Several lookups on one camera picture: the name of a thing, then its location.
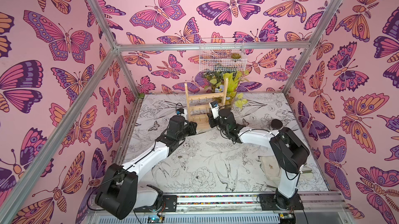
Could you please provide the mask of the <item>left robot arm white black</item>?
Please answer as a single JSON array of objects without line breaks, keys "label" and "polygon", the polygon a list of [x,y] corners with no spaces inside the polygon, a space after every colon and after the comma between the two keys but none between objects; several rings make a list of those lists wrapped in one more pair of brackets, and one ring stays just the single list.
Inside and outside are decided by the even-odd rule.
[{"label": "left robot arm white black", "polygon": [[153,185],[139,186],[143,176],[159,162],[168,158],[188,136],[197,134],[197,123],[183,116],[172,116],[167,128],[155,140],[154,145],[130,162],[112,164],[99,185],[95,204],[119,220],[132,211],[147,209],[159,211],[163,208],[163,191]]}]

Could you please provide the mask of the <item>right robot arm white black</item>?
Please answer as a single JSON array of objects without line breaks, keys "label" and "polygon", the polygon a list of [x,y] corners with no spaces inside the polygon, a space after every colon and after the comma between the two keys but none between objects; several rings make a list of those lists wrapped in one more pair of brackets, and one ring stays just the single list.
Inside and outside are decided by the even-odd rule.
[{"label": "right robot arm white black", "polygon": [[222,136],[234,144],[258,145],[272,153],[272,162],[281,171],[273,202],[281,210],[292,208],[294,201],[299,200],[297,185],[310,155],[308,147],[294,131],[277,119],[271,121],[271,130],[238,124],[230,108],[214,108],[207,116],[210,127],[217,127]]}]

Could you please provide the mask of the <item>wooden jewelry display stand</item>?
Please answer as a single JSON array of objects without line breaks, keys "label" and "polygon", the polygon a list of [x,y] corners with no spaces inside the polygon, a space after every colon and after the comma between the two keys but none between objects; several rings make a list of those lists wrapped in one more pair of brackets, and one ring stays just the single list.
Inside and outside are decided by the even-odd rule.
[{"label": "wooden jewelry display stand", "polygon": [[[227,85],[229,79],[224,80],[224,88],[222,92],[219,93],[210,93],[210,94],[200,94],[200,95],[190,95],[188,90],[188,83],[185,82],[185,93],[186,93],[186,117],[189,122],[197,123],[197,132],[206,131],[211,129],[209,125],[209,117],[208,114],[212,114],[211,105],[212,101],[216,99],[221,99],[220,106],[225,106],[226,97],[227,97]],[[206,104],[192,106],[191,103],[193,101],[198,100],[207,100]]]}]

